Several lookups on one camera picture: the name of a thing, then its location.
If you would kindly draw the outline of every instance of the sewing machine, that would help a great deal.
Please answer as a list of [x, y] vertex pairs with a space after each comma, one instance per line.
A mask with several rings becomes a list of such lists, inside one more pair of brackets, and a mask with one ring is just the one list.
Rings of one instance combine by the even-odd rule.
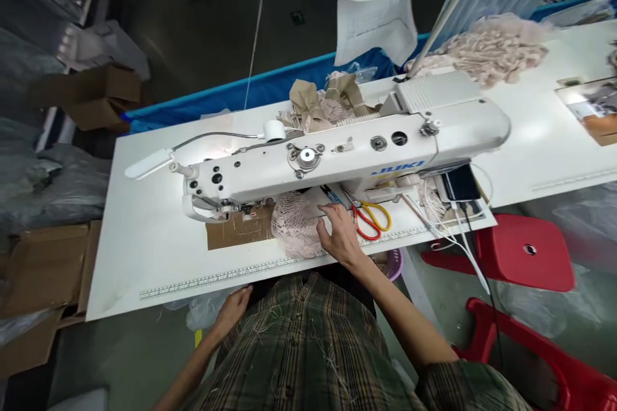
[[357, 198], [391, 200], [420, 178], [498, 148], [510, 133], [508, 116], [461, 71], [416, 77], [384, 96], [378, 112], [340, 127], [285, 137], [282, 123], [269, 121], [259, 136], [266, 142], [228, 157], [183, 166], [173, 150], [164, 150], [158, 161], [138, 162], [126, 175], [143, 178], [154, 170], [145, 172], [147, 166], [168, 164], [184, 176], [184, 213], [221, 223], [231, 212], [248, 213], [287, 191], [333, 182], [342, 182]]

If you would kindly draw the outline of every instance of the green plaid shirt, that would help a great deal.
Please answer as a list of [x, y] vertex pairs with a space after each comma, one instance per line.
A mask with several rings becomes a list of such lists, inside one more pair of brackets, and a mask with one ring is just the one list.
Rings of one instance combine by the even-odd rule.
[[436, 364], [415, 391], [392, 368], [375, 318], [311, 273], [281, 278], [221, 345], [191, 410], [529, 410], [480, 363]]

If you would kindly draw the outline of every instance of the hand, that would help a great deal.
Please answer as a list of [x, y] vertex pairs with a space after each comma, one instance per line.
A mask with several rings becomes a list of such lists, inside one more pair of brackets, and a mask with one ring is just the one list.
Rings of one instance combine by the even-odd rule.
[[364, 261], [367, 257], [360, 249], [357, 231], [352, 218], [341, 204], [319, 205], [332, 224], [332, 235], [328, 234], [322, 217], [317, 223], [317, 234], [321, 246], [344, 267], [350, 268]]
[[225, 300], [212, 327], [212, 331], [218, 334], [220, 340], [223, 340], [229, 334], [244, 315], [251, 298], [251, 292], [253, 292], [253, 286], [248, 286], [237, 290]]

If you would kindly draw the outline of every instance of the small screen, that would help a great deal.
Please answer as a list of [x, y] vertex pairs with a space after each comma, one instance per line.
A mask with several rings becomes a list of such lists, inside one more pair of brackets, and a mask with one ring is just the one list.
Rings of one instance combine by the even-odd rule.
[[460, 166], [443, 174], [448, 198], [452, 201], [464, 202], [480, 199], [480, 191], [471, 171], [471, 165]]

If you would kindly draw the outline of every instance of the red stool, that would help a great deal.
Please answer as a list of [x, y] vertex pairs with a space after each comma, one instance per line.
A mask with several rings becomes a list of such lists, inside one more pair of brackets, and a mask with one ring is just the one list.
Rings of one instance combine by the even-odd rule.
[[617, 382], [577, 360], [560, 349], [546, 337], [524, 324], [504, 315], [495, 314], [493, 308], [483, 301], [471, 298], [467, 310], [476, 318], [476, 330], [469, 348], [458, 350], [458, 356], [469, 361], [488, 363], [490, 350], [499, 331], [515, 342], [527, 347], [542, 358], [553, 370], [559, 397], [555, 410], [562, 411], [615, 411], [617, 410]]
[[[497, 226], [476, 231], [477, 258], [486, 277], [552, 291], [574, 288], [566, 242], [557, 226], [546, 220], [495, 214]], [[465, 256], [423, 252], [434, 267], [476, 274]]]

